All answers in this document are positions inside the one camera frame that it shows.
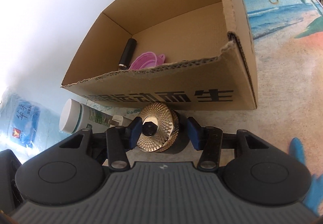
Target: white bottle cap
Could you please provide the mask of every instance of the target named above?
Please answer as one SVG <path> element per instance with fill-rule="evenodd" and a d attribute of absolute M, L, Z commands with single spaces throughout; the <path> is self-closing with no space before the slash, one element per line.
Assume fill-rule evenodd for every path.
<path fill-rule="evenodd" d="M 59 119 L 59 130 L 72 134 L 79 121 L 81 104 L 73 99 L 69 99 L 63 107 Z"/>

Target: gold and black jar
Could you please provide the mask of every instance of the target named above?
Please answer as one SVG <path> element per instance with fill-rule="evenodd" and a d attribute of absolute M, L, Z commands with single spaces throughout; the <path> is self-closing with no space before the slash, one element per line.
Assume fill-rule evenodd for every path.
<path fill-rule="evenodd" d="M 176 154 L 187 146 L 186 118 L 165 104 L 149 104 L 139 116 L 143 120 L 143 130 L 137 142 L 141 150 Z"/>

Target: screw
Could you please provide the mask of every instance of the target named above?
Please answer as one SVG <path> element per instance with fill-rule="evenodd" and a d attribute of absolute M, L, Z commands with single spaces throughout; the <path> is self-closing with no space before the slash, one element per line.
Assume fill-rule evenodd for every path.
<path fill-rule="evenodd" d="M 206 161 L 203 161 L 201 164 L 200 164 L 201 168 L 203 169 L 213 169 L 216 167 L 216 164 L 215 162 L 213 161 L 209 161 L 209 160 L 206 160 Z"/>
<path fill-rule="evenodd" d="M 111 163 L 111 167 L 115 169 L 124 169 L 127 166 L 127 163 L 122 160 L 116 160 Z"/>

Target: white background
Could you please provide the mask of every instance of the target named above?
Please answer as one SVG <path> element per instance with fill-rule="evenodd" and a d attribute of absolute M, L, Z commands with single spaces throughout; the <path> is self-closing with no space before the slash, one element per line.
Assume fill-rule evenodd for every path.
<path fill-rule="evenodd" d="M 114 0 L 0 1 L 0 95 L 11 86 L 58 113 L 68 98 L 85 102 L 60 85 L 91 25 Z"/>

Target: cardboard box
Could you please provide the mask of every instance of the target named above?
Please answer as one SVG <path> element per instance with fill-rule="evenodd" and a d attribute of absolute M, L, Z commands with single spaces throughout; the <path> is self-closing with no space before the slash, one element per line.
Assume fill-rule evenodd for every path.
<path fill-rule="evenodd" d="M 131 37 L 138 42 L 132 60 L 153 51 L 167 64 L 116 71 Z M 62 87 L 106 106 L 255 109 L 256 59 L 243 0 L 115 0 L 84 38 Z"/>

